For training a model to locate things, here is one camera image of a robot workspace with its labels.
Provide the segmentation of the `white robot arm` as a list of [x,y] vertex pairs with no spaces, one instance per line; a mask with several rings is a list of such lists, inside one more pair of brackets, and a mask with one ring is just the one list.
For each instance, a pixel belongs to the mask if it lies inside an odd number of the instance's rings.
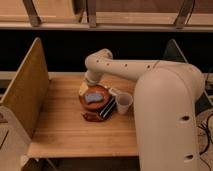
[[110,50],[85,59],[84,80],[104,74],[135,82],[134,120],[141,171],[199,171],[195,102],[205,88],[194,65],[165,60],[115,60]]

